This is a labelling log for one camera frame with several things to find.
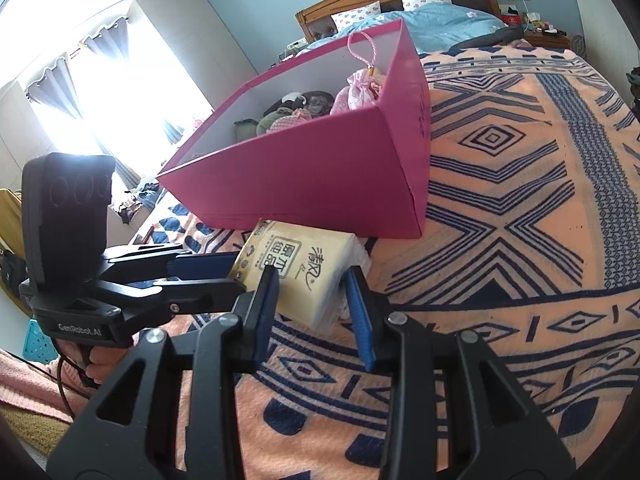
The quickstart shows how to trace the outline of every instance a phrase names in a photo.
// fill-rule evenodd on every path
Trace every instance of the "pink string loop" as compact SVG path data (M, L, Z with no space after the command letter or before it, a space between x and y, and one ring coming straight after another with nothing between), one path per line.
M360 56L359 54L356 54L352 49L351 49L351 40L353 39L353 37L356 34L362 34L367 41L369 41L369 44L371 45L371 48L373 49L373 60L371 60L371 62L369 62L369 60L364 59L362 56ZM378 51L376 50L376 44L373 42L373 40L371 39L371 36L369 34L367 34L366 32L362 32L361 30L357 30L355 32L352 32L349 37L347 38L347 48L349 49L349 52L351 52L351 55L355 58L355 59L359 59L361 62L363 62L364 64L366 64L369 68L373 68L376 65L376 57L378 56Z

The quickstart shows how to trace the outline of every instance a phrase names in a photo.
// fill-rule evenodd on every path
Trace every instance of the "pink cardboard box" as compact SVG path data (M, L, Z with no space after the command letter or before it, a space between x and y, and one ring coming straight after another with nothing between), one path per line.
M260 218L353 232L422 235L429 182L429 88L404 22L367 30L386 82L375 106L234 144L234 122L292 91L336 95L364 68L332 41L246 83L162 168L158 180L204 223L252 230ZM363 36L352 49L366 59Z

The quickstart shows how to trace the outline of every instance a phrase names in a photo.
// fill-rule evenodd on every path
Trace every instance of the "patterned blanket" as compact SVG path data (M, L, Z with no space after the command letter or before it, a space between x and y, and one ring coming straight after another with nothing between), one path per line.
M437 331L481 333L580 465L640 371L640 126L569 51L482 48L423 63L426 230L364 240L369 283ZM237 250L250 233L205 226L169 195L140 234L202 253ZM349 322L319 338L277 315L267 362L236 394L247 478L377 478L389 381L364 372Z

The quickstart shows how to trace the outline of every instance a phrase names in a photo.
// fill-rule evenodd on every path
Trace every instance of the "green plush toy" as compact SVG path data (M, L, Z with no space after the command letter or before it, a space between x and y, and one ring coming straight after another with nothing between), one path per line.
M243 121L235 122L234 134L236 135L236 142L253 139L255 137L255 131L257 127L258 121L256 121L255 119L245 119Z
M293 110L291 110L290 108L284 108L284 107L278 108L276 111L271 112L270 114L262 118L262 120L258 123L256 132L258 133L259 136L264 135L269 131L269 128L271 128L271 125L275 121L283 117L290 116L292 113L293 113Z

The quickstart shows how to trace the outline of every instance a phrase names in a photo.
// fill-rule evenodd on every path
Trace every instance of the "hand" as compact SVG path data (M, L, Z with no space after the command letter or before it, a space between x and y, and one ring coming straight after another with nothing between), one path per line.
M82 362L82 354L80 353L78 345L62 339L56 339L56 343L60 350L64 352L68 358L73 359L76 364ZM93 379L96 383L102 384L128 351L128 348L94 346L89 355L91 364L89 364L85 370L86 376Z

